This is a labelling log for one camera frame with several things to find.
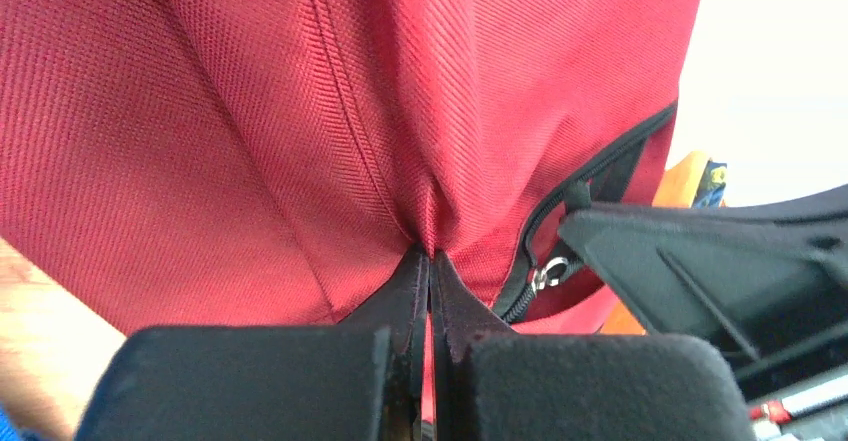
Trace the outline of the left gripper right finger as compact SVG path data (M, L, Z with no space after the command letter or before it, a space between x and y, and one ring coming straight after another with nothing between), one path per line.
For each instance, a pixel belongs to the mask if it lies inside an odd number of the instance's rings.
M690 336L526 335L461 281L430 278L439 440L750 440L729 366Z

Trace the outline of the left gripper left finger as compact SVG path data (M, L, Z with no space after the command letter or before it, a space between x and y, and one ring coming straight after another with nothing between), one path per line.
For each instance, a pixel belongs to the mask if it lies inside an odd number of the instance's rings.
M430 261L335 325L156 326L98 382L80 440L419 440Z

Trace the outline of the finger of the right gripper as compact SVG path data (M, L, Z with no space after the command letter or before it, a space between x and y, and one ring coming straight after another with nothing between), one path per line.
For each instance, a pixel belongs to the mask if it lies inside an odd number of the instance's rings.
M749 399L847 363L847 190L776 204L597 203L560 239L651 333L713 345Z

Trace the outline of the red backpack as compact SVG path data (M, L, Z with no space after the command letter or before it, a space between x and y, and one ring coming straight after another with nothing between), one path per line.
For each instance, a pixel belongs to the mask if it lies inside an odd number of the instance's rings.
M124 333L329 324L415 244L497 312L576 179L649 203L700 0L1 0L1 399Z

